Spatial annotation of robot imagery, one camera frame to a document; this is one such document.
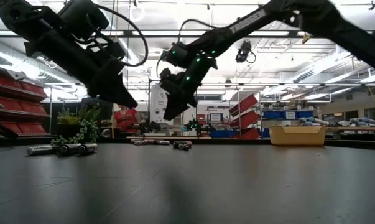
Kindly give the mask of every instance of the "table surface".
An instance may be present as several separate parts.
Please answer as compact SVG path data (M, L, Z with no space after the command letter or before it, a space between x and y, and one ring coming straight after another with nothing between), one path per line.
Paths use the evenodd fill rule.
M375 151L100 144L0 148L0 223L375 223Z

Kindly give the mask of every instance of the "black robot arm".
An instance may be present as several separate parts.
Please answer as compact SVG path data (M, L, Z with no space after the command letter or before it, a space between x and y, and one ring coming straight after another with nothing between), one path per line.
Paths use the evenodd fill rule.
M119 42L100 32L109 26L100 9L112 12L91 0L67 1L58 14L47 6L32 6L25 0L0 0L0 18L9 30L28 41L27 56L36 58L43 54L83 82L93 98L99 95L106 101L136 107L137 102L123 85L121 70L124 66L141 65L147 57L137 65L121 61L125 52ZM136 25L128 22L141 35ZM142 38L147 55L147 42Z
M173 119L188 104L196 107L193 95L209 69L217 68L215 58L273 21L330 39L375 68L375 36L344 20L329 0L271 0L227 27L205 32L188 45L177 42L172 46L166 61L186 70L173 75L166 68L160 74L160 85L168 92L164 119Z

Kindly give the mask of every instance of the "potted plant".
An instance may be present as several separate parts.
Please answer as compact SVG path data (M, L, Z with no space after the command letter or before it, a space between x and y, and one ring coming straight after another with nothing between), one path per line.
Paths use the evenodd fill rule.
M98 127L96 120L100 114L98 105L88 110L86 106L71 113L70 109L62 109L59 112L58 138L52 140L53 145L96 142Z

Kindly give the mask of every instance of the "yellow bin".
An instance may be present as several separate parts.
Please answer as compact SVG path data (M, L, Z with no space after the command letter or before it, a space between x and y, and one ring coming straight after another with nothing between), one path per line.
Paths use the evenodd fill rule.
M283 127L270 126L270 141L276 146L322 146L325 126Z

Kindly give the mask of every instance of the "shelving unit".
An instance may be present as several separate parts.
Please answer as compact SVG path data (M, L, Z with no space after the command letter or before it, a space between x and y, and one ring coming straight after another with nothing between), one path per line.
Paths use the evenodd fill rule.
M41 125L50 117L40 104L47 97L44 88L22 78L0 69L0 124L19 136L47 136Z
M236 117L232 122L230 122L230 127L232 129L239 130L239 134L233 136L233 138L257 139L260 137L260 134L256 128L248 127L259 121L259 116L254 110L248 111L248 109L252 108L256 103L257 99L255 96L249 95L230 109L230 116Z

